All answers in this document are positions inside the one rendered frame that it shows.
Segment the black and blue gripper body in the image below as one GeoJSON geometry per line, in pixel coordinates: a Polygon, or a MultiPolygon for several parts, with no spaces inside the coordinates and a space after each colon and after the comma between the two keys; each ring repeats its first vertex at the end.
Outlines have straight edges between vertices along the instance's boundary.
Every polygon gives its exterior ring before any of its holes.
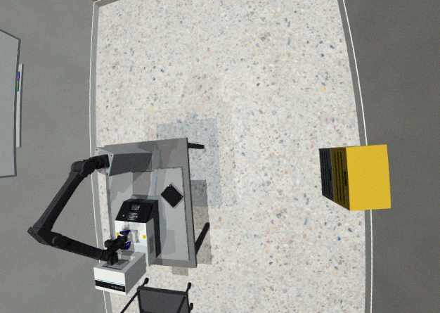
{"type": "Polygon", "coordinates": [[[120,236],[120,235],[117,236],[118,238],[120,238],[120,240],[118,240],[116,242],[116,244],[118,245],[118,250],[119,249],[126,250],[125,243],[127,242],[127,233],[121,232],[121,235],[123,235],[123,236],[120,236]]]}

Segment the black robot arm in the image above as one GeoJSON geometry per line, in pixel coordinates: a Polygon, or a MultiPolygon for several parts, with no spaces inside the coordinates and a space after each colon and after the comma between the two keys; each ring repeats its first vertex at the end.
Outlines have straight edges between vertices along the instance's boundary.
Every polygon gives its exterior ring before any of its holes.
{"type": "Polygon", "coordinates": [[[91,257],[95,260],[107,261],[108,265],[114,265],[119,261],[116,252],[118,250],[116,242],[120,240],[120,238],[106,240],[104,244],[107,250],[102,250],[51,231],[59,214],[80,182],[89,174],[93,173],[94,170],[110,166],[108,154],[94,156],[86,160],[77,161],[72,164],[71,172],[66,182],[44,211],[43,215],[27,232],[41,244],[91,257]]]}

